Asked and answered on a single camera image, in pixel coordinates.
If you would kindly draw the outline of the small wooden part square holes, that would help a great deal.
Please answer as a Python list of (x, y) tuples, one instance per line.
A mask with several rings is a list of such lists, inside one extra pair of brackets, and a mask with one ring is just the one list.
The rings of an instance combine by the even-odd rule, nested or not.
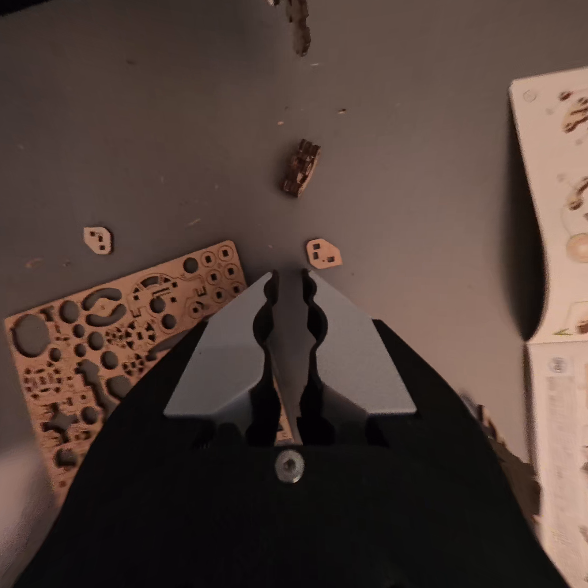
[(306, 243), (307, 260), (315, 269), (328, 269), (343, 264), (340, 250), (322, 238), (311, 239)]
[(112, 253), (113, 237), (110, 231), (102, 226), (87, 226), (83, 228), (83, 240), (86, 246), (98, 255)]

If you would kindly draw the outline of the dark stacked wooden block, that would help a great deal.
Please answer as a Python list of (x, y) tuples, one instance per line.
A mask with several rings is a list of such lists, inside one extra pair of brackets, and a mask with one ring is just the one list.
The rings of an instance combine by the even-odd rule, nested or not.
[(281, 190), (293, 197), (301, 197), (312, 179), (320, 154), (321, 147), (319, 145), (307, 139), (301, 139), (286, 166), (283, 179), (280, 182)]

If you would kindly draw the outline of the laser-cut plywood parts sheet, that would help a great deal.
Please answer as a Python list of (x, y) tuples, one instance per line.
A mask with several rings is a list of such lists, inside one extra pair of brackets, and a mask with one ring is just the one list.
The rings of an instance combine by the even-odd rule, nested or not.
[(231, 240), (5, 319), (55, 504), (108, 417), (175, 345), (247, 289)]

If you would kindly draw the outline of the person's pale grey clothing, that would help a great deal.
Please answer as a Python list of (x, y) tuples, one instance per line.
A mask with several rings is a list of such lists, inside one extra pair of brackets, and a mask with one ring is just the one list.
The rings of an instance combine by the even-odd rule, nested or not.
[(37, 446), (1, 453), (1, 587), (12, 587), (55, 521), (52, 486)]

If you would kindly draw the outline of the wooden gear mechanism model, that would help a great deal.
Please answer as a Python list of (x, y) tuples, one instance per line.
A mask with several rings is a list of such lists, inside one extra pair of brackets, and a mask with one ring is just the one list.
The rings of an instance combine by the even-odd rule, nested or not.
[(464, 392), (458, 392), (458, 395), (488, 439), (527, 523), (537, 534), (540, 523), (541, 486), (533, 465), (524, 462), (510, 451), (485, 406), (476, 403)]

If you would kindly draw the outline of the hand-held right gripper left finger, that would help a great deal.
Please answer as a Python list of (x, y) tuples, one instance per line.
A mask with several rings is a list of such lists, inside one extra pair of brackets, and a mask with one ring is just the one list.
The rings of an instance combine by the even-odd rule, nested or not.
[(268, 338), (278, 290), (278, 273), (268, 272), (207, 321), (166, 417), (231, 424), (250, 445), (275, 444), (280, 398)]

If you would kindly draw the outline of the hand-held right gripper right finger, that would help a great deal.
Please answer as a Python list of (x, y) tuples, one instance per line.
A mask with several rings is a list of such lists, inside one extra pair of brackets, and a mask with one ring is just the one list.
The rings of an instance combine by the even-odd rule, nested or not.
[(302, 271), (302, 286), (314, 339), (300, 397), (303, 444), (368, 437), (374, 419), (413, 417), (416, 405), (374, 320), (314, 271)]

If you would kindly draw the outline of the assembly instruction booklet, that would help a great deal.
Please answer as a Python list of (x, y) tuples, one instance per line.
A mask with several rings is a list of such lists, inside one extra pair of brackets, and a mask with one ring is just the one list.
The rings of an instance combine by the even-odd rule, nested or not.
[(510, 96), (546, 274), (527, 342), (539, 535), (587, 587), (587, 67), (517, 79)]

